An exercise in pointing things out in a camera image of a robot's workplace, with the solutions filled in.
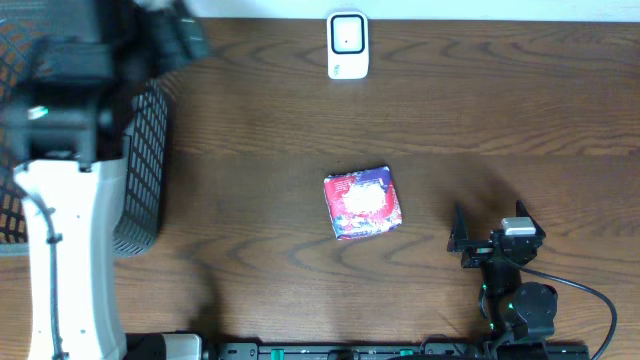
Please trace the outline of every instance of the colorful wrapper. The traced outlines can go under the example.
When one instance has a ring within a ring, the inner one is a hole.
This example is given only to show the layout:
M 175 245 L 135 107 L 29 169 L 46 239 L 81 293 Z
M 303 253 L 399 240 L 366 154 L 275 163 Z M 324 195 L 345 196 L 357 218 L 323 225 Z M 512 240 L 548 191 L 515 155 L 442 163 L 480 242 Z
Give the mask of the colorful wrapper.
M 387 166 L 330 176 L 324 180 L 324 193 L 338 240 L 384 233 L 402 223 Z

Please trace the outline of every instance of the wood grain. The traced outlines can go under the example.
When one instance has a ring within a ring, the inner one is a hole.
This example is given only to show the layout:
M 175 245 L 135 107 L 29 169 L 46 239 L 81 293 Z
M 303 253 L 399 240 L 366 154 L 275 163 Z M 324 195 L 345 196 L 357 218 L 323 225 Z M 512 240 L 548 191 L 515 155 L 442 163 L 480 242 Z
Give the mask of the wood grain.
M 216 56 L 164 81 L 179 108 L 162 232 L 116 263 L 127 331 L 478 335 L 480 274 L 445 252 L 453 204 L 486 236 L 523 199 L 548 234 L 531 267 L 610 296 L 605 358 L 640 356 L 638 25 L 372 21 L 369 76 L 348 82 L 326 76 L 321 21 L 205 26 Z M 381 164 L 404 224 L 336 241 L 323 178 Z M 28 278 L 28 259 L 1 259 L 3 359 L 26 354 Z M 595 352 L 606 307 L 557 289 L 554 340 Z

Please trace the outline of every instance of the white plastic casing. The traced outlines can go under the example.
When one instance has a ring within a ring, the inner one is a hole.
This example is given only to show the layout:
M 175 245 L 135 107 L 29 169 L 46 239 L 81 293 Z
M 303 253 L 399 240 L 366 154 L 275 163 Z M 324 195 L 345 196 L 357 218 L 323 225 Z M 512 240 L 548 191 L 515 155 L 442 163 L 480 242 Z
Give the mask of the white plastic casing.
M 97 162 L 80 172 L 74 161 L 38 160 L 15 169 L 14 180 L 52 211 L 58 320 L 69 360 L 120 360 L 126 339 L 113 282 L 113 230 L 124 205 L 127 160 Z M 33 201 L 23 202 L 29 231 L 33 329 L 30 360 L 51 359 L 50 245 Z
M 328 74 L 332 79 L 361 79 L 369 72 L 369 27 L 357 11 L 336 12 L 327 19 Z

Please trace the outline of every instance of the black cable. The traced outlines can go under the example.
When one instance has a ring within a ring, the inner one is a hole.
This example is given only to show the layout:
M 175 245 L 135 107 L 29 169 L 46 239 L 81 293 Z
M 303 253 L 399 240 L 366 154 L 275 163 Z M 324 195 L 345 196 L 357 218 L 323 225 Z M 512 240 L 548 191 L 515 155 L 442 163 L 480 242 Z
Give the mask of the black cable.
M 13 179 L 11 171 L 5 167 L 0 167 L 0 173 L 2 173 L 8 180 Z M 60 336 L 60 321 L 58 316 L 58 264 L 57 264 L 57 252 L 56 244 L 62 240 L 62 236 L 56 234 L 53 226 L 53 219 L 51 219 L 51 213 L 44 201 L 39 196 L 30 195 L 26 192 L 18 183 L 14 182 L 14 185 L 21 194 L 21 198 L 30 199 L 34 205 L 38 208 L 44 218 L 47 226 L 47 244 L 49 244 L 49 256 L 50 256 L 50 269 L 49 269 L 49 282 L 50 282 L 50 307 L 51 307 L 51 336 L 53 342 L 53 356 L 52 360 L 65 360 L 68 358 L 68 353 L 62 351 L 62 337 Z
M 460 349 L 458 348 L 458 346 L 457 346 L 456 344 L 454 344 L 454 343 L 453 343 L 453 341 L 451 340 L 451 338 L 450 338 L 450 337 L 448 337 L 448 336 L 447 336 L 447 335 L 445 335 L 445 334 L 432 334 L 432 335 L 427 336 L 427 338 L 426 338 L 426 339 L 424 339 L 424 341 L 422 342 L 422 344 L 420 344 L 420 353 L 422 353 L 422 354 L 424 354 L 424 353 L 425 353 L 425 351 L 426 351 L 426 350 L 425 350 L 425 346 L 427 346 L 427 344 L 428 344 L 429 342 L 431 342 L 431 339 L 433 339 L 433 338 L 435 338 L 435 337 L 439 337 L 439 338 L 447 339 L 447 340 L 451 343 L 451 345 L 453 346 L 453 348 L 454 348 L 454 349 L 456 349 L 456 351 L 458 352 L 458 354 L 460 354 L 460 356 L 463 356 L 463 357 L 464 357 L 464 353 L 463 353 L 462 351 L 460 351 Z
M 611 311 L 611 326 L 609 326 L 609 332 L 607 333 L 607 336 L 604 339 L 604 342 L 602 343 L 602 345 L 600 346 L 600 348 L 598 349 L 598 351 L 596 351 L 596 353 L 593 355 L 593 357 L 591 358 L 591 360 L 597 360 L 600 358 L 600 356 L 602 356 L 602 353 L 604 353 L 604 351 L 607 349 L 607 347 L 609 346 L 609 344 L 611 343 L 611 340 L 613 339 L 613 335 L 616 332 L 616 326 L 618 325 L 618 312 L 616 311 L 616 307 L 615 305 L 613 305 L 613 302 L 611 302 L 611 300 L 609 300 L 608 297 L 606 297 L 604 294 L 602 294 L 601 292 L 592 289 L 588 286 L 582 285 L 580 283 L 577 282 L 573 282 L 571 280 L 567 280 L 558 276 L 553 276 L 553 275 L 549 275 L 537 270 L 531 270 L 531 269 L 527 269 L 522 265 L 518 265 L 515 262 L 513 262 L 511 259 L 505 258 L 505 260 L 507 261 L 507 263 L 509 265 L 511 265 L 512 267 L 526 272 L 528 274 L 532 274 L 532 275 L 536 275 L 539 276 L 543 279 L 547 279 L 547 280 L 552 280 L 552 281 L 556 281 L 559 282 L 561 284 L 565 284 L 565 285 L 569 285 L 569 286 L 573 286 L 576 289 L 580 289 L 584 292 L 587 292 L 591 295 L 594 295 L 598 298 L 600 298 L 600 300 L 604 301 L 605 304 L 607 304 L 607 306 L 609 307 L 609 310 Z
M 478 294 L 478 307 L 480 308 L 480 315 L 483 318 L 488 319 L 489 315 L 487 314 L 487 310 L 484 309 L 484 298 L 487 293 L 487 285 L 482 285 L 480 288 L 480 293 Z

